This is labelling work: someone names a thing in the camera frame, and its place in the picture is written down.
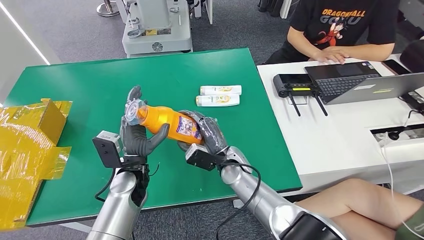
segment laptop keyboard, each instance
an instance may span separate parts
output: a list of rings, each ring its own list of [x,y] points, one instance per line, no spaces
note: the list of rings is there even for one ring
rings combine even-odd
[[[344,94],[351,88],[360,84],[365,79],[378,78],[379,74],[370,74],[362,76],[350,76],[316,80],[319,88],[322,91],[322,96],[332,96],[333,98]]]

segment green tabletop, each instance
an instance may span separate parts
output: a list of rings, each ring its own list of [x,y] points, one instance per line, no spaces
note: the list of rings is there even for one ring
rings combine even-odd
[[[94,194],[108,181],[92,138],[118,133],[129,90],[141,85],[151,106],[194,110],[218,119],[228,143],[237,146],[277,191],[302,187],[262,81],[247,48],[108,61],[27,67],[5,106],[37,103],[41,98],[73,101],[58,146],[71,146],[63,177],[46,180],[27,225],[81,218],[99,213]],[[240,105],[197,107],[200,86],[242,85]],[[216,170],[185,163],[174,140],[166,139],[148,163],[157,173],[148,186],[146,208],[233,197]]]

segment small white tube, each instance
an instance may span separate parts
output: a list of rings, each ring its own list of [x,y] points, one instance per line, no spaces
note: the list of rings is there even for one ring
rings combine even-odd
[[[199,107],[228,107],[240,104],[238,94],[227,95],[201,95],[196,97],[196,105]]]
[[[200,95],[228,95],[228,94],[242,94],[241,85],[233,86],[201,86]]]

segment bare leg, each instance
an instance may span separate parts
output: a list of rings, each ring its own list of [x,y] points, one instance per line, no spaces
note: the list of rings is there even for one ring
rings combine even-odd
[[[332,220],[345,231],[349,240],[393,240],[395,231],[370,220],[354,211],[349,211]]]
[[[394,199],[400,217],[404,221],[409,219],[423,205],[423,202],[418,199],[396,192]],[[297,205],[328,218],[354,211],[394,230],[402,224],[394,208],[390,190],[361,179],[343,181],[298,202]]]

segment gray carpet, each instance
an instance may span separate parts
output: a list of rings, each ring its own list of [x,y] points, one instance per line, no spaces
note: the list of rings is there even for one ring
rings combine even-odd
[[[99,17],[101,0],[17,0],[28,18],[64,63],[125,58],[121,38],[124,25],[119,16]],[[288,22],[257,11],[258,0],[215,0],[214,24],[207,17],[192,20],[195,51],[248,47],[260,64],[285,41]],[[395,52],[408,41],[398,36]],[[424,193],[414,197],[424,200]],[[142,213],[137,240],[212,240],[215,229],[235,209],[229,201]],[[87,234],[62,226],[26,228],[0,233],[0,240],[84,240]],[[242,212],[221,230],[222,239],[271,239],[258,221]]]

